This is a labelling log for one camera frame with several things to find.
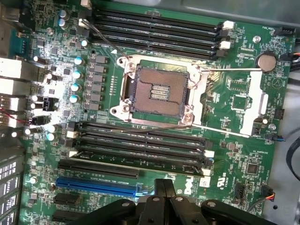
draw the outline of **cable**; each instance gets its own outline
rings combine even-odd
[[[129,57],[120,49],[118,48],[116,45],[114,45],[112,42],[110,42],[109,40],[107,40],[104,35],[93,25],[91,24],[89,21],[84,20],[84,19],[79,19],[79,22],[83,23],[84,25],[86,25],[87,27],[91,28],[92,30],[94,30],[106,43],[108,43],[109,45],[111,45],[115,50],[117,50],[118,52],[120,52],[126,59],[129,59]]]
[[[263,203],[266,200],[271,200],[274,196],[275,196],[275,194],[272,194],[268,197],[258,199],[256,202],[254,202],[252,205],[249,206],[247,212],[250,212],[257,204]]]
[[[300,147],[300,137],[298,137],[294,143],[290,146],[289,150],[286,153],[286,164],[289,167],[290,171],[292,172],[292,174],[295,176],[295,178],[297,180],[300,181],[300,176],[298,174],[295,173],[293,166],[292,166],[292,158],[293,155],[295,153],[295,151]]]
[[[13,117],[13,116],[12,116],[11,114],[9,114],[5,109],[0,108],[0,111],[1,111],[3,114],[7,115],[9,118],[12,118],[12,119],[14,119],[14,120],[16,120],[16,121],[18,121],[18,122],[20,122],[20,123],[26,123],[25,120],[19,120],[19,119]]]

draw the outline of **wire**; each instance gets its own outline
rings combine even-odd
[[[9,114],[5,109],[0,108],[0,111],[1,111],[3,114],[7,115],[9,118],[12,118],[12,119],[14,119],[14,120],[16,120],[16,121],[18,121],[18,122],[20,122],[20,123],[26,123],[25,120],[19,120],[19,119],[13,117],[13,116],[12,116],[11,114]]]
[[[272,194],[272,195],[270,195],[270,196],[268,196],[268,197],[264,197],[264,198],[258,199],[256,202],[254,202],[252,205],[249,206],[247,212],[250,212],[257,204],[263,203],[263,202],[266,201],[266,200],[271,200],[271,199],[273,199],[274,196],[275,196],[275,194]]]
[[[80,18],[79,22],[83,23],[87,27],[89,27],[92,30],[94,30],[106,43],[108,43],[115,50],[117,50],[118,52],[120,52],[126,59],[129,59],[129,57],[120,48],[118,48],[115,44],[113,44],[112,42],[110,42],[109,40],[107,40],[106,37],[104,37],[104,35],[93,24],[91,24],[89,21]]]

